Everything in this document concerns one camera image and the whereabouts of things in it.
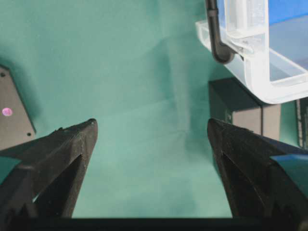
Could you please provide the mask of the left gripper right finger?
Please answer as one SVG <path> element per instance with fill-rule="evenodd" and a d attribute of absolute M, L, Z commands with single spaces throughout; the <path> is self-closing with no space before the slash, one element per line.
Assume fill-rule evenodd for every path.
<path fill-rule="evenodd" d="M 307 223 L 307 150 L 213 118 L 207 136 L 234 217 Z"/>

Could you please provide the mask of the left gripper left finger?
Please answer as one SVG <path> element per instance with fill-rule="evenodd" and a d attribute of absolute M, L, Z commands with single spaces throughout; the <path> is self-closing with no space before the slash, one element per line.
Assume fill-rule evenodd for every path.
<path fill-rule="evenodd" d="M 0 152 L 18 161 L 0 185 L 0 222 L 70 218 L 98 137 L 95 119 Z"/>

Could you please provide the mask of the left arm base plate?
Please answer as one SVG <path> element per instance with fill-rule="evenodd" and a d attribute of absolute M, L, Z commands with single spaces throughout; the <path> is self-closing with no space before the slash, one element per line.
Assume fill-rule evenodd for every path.
<path fill-rule="evenodd" d="M 34 139 L 36 130 L 8 68 L 0 67 L 0 149 Z"/>

